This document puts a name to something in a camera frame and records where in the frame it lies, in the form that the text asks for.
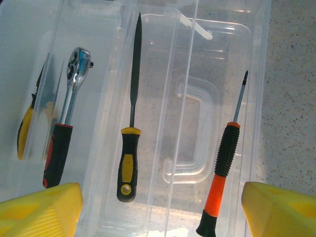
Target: hand tool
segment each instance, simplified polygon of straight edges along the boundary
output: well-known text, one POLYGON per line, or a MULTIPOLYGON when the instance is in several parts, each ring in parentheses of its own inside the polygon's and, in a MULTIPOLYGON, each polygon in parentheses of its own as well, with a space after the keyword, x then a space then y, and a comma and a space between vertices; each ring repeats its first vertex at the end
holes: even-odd
POLYGON ((43 185, 50 188, 59 185, 67 158, 73 127, 70 125, 78 90, 89 68, 93 67, 90 53, 81 47, 73 50, 67 69, 67 93, 59 123, 55 123, 48 148, 43 185))
POLYGON ((130 122, 129 127, 121 130, 123 137, 122 156, 118 168, 117 197, 122 202, 131 202, 136 197, 137 186, 137 145, 141 130, 134 127, 135 106, 138 95, 139 70, 142 47, 142 20, 139 13, 135 38, 132 63, 132 76, 130 84, 130 122))
POLYGON ((31 105, 29 106, 28 110, 26 111, 25 115, 23 116, 22 122, 21 122, 20 127, 19 127, 18 137, 17 137, 17 152, 18 152, 19 159, 23 159, 24 148, 25 148, 26 139, 28 137, 28 133, 29 133, 29 129, 30 129, 30 124, 31 124, 33 111, 34 111, 34 105, 35 105, 36 97, 38 94, 40 79, 41 79, 41 75, 43 73, 43 69, 44 69, 44 66, 42 67, 38 81, 36 82, 36 92, 35 92, 35 94, 32 94, 31 105))
POLYGON ((202 213, 197 233, 203 237, 216 237, 216 221, 221 207, 226 177, 231 168, 237 147, 240 125, 237 118, 248 77, 246 71, 237 102, 235 116, 224 130, 215 165, 215 175, 202 213))

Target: orange and black handle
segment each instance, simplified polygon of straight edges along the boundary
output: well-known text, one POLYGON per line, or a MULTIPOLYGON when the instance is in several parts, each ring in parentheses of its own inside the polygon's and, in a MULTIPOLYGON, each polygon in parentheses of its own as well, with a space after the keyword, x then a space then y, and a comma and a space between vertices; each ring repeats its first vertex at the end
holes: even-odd
POLYGON ((56 123, 48 148, 48 155, 43 176, 45 188, 59 185, 67 158, 73 127, 56 123))
POLYGON ((137 146, 141 130, 135 127, 126 127, 121 132, 123 149, 118 168, 117 197, 122 202, 131 202, 136 197, 137 146))
POLYGON ((239 130, 240 125, 237 122, 229 122, 224 130, 217 154, 214 179, 197 228, 200 236, 216 237, 216 221, 221 208, 226 177, 235 156, 239 130))

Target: speckled countertop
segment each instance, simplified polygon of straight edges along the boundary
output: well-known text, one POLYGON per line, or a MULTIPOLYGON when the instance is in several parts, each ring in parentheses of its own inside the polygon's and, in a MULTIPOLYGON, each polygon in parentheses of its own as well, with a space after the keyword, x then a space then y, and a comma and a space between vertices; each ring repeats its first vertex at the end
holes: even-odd
POLYGON ((257 180, 316 196, 316 2, 272 0, 257 180))

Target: ratchet handle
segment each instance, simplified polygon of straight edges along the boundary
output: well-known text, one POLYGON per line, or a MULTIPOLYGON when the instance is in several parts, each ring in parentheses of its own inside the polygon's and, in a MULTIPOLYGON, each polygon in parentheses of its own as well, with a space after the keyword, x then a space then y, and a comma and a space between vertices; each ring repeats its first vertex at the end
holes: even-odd
POLYGON ((127 127, 122 129, 121 132, 123 149, 118 168, 117 198, 121 202, 131 202, 136 197, 137 146, 141 130, 135 127, 127 127))
POLYGON ((48 148, 43 176, 43 186, 51 188, 59 185, 67 158, 73 127, 56 123, 48 148))

